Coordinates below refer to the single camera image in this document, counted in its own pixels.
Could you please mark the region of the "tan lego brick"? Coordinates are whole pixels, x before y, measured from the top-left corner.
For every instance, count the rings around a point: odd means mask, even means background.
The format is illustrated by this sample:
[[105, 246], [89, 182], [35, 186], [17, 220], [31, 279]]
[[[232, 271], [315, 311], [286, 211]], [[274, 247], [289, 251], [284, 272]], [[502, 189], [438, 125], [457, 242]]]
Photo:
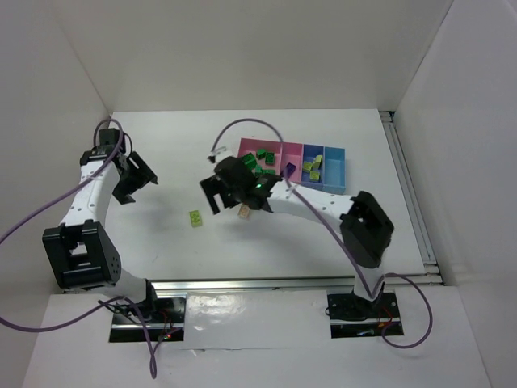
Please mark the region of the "tan lego brick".
[[250, 208], [247, 205], [242, 204], [237, 212], [237, 216], [242, 220], [247, 220], [250, 217]]

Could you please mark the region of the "large pink container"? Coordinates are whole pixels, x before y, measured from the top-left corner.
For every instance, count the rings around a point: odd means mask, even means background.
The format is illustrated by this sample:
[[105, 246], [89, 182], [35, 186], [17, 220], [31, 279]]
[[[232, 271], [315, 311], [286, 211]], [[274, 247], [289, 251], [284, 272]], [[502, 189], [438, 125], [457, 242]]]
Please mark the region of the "large pink container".
[[[256, 157], [256, 151], [264, 149], [267, 152], [273, 152], [275, 154], [275, 165], [267, 166], [264, 162], [264, 159], [258, 159]], [[249, 168], [254, 174], [258, 174], [259, 172], [263, 172], [266, 169], [275, 170], [275, 174], [278, 175], [280, 173], [280, 155], [281, 155], [281, 144], [278, 141], [267, 141], [256, 138], [245, 138], [243, 137], [240, 141], [239, 150], [237, 156], [242, 158], [244, 154], [253, 153], [256, 158], [256, 166], [254, 169]]]

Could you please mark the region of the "purple lego brick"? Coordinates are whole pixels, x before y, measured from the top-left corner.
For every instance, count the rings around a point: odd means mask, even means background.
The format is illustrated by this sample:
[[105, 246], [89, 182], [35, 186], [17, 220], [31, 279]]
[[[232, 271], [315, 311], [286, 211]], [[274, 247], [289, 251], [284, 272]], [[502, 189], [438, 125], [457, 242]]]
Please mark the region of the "purple lego brick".
[[289, 179], [292, 174], [296, 171], [296, 165], [289, 162], [284, 168], [284, 176]]

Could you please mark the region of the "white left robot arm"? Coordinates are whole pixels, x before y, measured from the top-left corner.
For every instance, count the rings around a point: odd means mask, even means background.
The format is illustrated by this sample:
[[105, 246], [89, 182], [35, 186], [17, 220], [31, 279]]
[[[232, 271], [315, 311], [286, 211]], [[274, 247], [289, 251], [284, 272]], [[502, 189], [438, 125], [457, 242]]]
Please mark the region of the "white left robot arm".
[[127, 297], [148, 318], [158, 310], [156, 291], [150, 280], [123, 269], [105, 222], [111, 198], [133, 203], [132, 194], [156, 184], [158, 177], [135, 151], [118, 153], [108, 162], [106, 150], [91, 150], [80, 164], [80, 188], [68, 213], [42, 236], [56, 282], [64, 290], [97, 289], [109, 297]]

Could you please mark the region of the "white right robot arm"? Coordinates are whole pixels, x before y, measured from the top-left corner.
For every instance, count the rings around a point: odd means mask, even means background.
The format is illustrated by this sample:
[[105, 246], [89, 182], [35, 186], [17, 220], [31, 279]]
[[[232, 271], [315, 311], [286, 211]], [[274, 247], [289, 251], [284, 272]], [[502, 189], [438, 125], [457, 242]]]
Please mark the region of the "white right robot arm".
[[220, 212], [215, 200], [219, 196], [226, 209], [246, 205], [255, 211], [320, 222], [355, 270], [353, 294], [369, 304], [380, 299], [385, 283], [382, 260], [394, 225], [371, 193], [335, 195], [294, 185], [275, 174], [257, 177], [231, 155], [211, 154], [208, 161], [214, 165], [213, 175], [200, 186], [214, 214]]

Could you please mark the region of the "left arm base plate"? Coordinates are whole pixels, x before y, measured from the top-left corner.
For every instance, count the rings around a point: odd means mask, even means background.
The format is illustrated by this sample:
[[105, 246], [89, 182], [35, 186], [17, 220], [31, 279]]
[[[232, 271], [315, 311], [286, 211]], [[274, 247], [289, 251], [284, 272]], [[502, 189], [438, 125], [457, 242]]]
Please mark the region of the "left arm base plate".
[[[142, 312], [149, 338], [153, 343], [183, 342], [186, 304], [185, 296], [161, 297], [155, 301], [154, 311]], [[136, 312], [120, 302], [110, 304], [108, 309], [112, 312], [110, 343], [145, 342], [141, 320]]]

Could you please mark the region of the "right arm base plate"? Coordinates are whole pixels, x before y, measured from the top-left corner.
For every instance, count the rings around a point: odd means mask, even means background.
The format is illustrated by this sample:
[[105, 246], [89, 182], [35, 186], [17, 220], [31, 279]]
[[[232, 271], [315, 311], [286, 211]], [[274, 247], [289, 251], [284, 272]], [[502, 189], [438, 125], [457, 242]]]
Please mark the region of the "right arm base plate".
[[332, 339], [401, 336], [404, 334], [395, 293], [383, 293], [374, 305], [362, 303], [352, 293], [327, 295], [325, 314]]

